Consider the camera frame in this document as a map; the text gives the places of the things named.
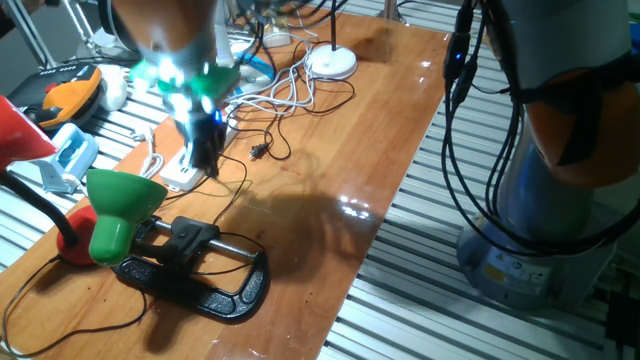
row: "green lamp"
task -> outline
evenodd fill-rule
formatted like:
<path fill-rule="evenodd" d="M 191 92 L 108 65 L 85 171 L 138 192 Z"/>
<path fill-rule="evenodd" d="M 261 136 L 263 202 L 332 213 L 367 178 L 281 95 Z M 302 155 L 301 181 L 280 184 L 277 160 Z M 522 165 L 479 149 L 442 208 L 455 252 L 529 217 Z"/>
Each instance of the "green lamp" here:
<path fill-rule="evenodd" d="M 149 179 L 113 170 L 90 170 L 87 191 L 98 215 L 89 255 L 115 266 L 129 256 L 136 227 L 162 204 L 167 189 Z"/>

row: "electrical outlet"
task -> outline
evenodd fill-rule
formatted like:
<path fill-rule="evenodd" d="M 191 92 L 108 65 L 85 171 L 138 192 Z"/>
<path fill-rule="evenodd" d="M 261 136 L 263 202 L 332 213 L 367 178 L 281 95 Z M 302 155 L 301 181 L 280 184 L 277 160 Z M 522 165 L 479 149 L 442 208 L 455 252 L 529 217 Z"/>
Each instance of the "electrical outlet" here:
<path fill-rule="evenodd" d="M 229 125 L 236 127 L 237 121 L 228 120 Z M 236 137 L 238 131 L 227 127 L 227 138 L 224 143 L 225 149 L 231 141 Z M 173 192 L 191 190 L 204 176 L 204 170 L 195 169 L 182 163 L 184 160 L 186 149 L 181 148 L 178 153 L 169 161 L 167 165 L 160 171 L 162 181 L 167 188 Z"/>

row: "metal grating floor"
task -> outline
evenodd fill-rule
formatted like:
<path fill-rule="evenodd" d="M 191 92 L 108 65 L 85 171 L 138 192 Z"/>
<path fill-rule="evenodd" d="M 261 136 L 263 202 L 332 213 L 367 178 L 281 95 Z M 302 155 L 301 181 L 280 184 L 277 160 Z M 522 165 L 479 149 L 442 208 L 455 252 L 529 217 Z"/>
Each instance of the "metal grating floor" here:
<path fill-rule="evenodd" d="M 345 12 L 375 16 L 382 0 L 350 0 Z M 457 8 L 426 2 L 401 9 L 412 25 L 453 30 Z M 475 84 L 506 86 L 491 51 L 480 52 Z M 113 168 L 136 143 L 132 129 L 155 128 L 166 118 L 154 93 L 130 89 L 125 107 L 99 113 L 86 129 L 96 137 L 96 168 Z M 504 138 L 510 101 L 472 89 L 458 111 L 454 143 L 472 191 L 483 182 Z M 338 314 L 319 359 L 609 359 L 604 338 L 608 305 L 588 300 L 572 313 L 546 309 L 524 313 L 483 298 L 458 270 L 455 242 L 463 219 L 451 204 L 439 162 L 444 133 L 437 112 L 373 245 Z M 11 167 L 44 194 L 38 169 Z M 45 194 L 63 212 L 82 196 Z M 52 227 L 51 221 L 0 188 L 0 271 Z M 472 204 L 462 199 L 467 211 Z"/>

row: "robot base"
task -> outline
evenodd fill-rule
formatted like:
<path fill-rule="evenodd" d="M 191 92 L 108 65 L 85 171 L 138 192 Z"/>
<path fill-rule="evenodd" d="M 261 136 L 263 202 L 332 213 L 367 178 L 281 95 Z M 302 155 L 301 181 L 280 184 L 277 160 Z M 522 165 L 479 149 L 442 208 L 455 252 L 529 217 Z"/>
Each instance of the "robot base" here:
<path fill-rule="evenodd" d="M 595 223 L 601 228 L 601 222 Z M 495 242 L 523 251 L 485 219 L 476 225 Z M 615 251 L 614 243 L 575 257 L 529 258 L 491 246 L 470 227 L 458 237 L 458 263 L 471 285 L 492 300 L 525 310 L 576 307 L 589 295 Z"/>

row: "wooden table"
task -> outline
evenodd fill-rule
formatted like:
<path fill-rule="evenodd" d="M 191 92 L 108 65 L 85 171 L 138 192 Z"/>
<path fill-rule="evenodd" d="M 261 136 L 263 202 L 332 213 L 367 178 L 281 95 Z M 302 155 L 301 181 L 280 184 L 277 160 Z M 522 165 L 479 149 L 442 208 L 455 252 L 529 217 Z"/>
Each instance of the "wooden table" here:
<path fill-rule="evenodd" d="M 328 22 L 313 31 L 328 39 Z M 262 135 L 251 133 L 241 133 L 226 151 L 246 162 L 248 182 L 218 225 L 223 231 L 253 237 L 267 248 L 273 280 L 258 313 L 243 324 L 224 325 L 151 299 L 150 310 L 137 325 L 76 336 L 41 358 L 317 356 L 443 95 L 441 64 L 448 40 L 443 33 L 351 15 L 339 18 L 338 34 L 339 44 L 358 56 L 358 71 L 349 79 L 356 98 L 331 114 L 309 115 L 298 110 L 286 117 L 282 132 L 292 148 L 286 161 L 267 157 L 249 161 L 251 146 L 262 142 Z M 292 46 L 274 49 L 279 67 L 291 64 L 291 51 Z M 317 110 L 349 95 L 345 84 L 318 87 Z M 244 115 L 245 127 L 264 127 L 271 120 L 262 112 Z M 156 129 L 156 142 L 167 160 L 182 145 L 170 119 Z M 286 152 L 277 135 L 273 151 Z M 138 146 L 117 169 L 137 173 L 146 154 L 146 145 Z M 156 214 L 165 221 L 177 215 L 212 221 L 227 205 L 243 174 L 239 164 L 221 161 L 217 181 L 165 202 Z M 85 199 L 76 208 L 87 204 Z M 30 274 L 55 255 L 56 233 L 48 232 L 0 274 L 2 309 Z M 234 264 L 234 260 L 210 255 L 201 270 Z M 235 290 L 244 275 L 238 272 L 208 281 Z M 139 293 L 120 283 L 109 269 L 57 263 L 37 278 L 12 312 L 11 344 L 30 352 L 75 329 L 126 322 L 141 307 Z"/>

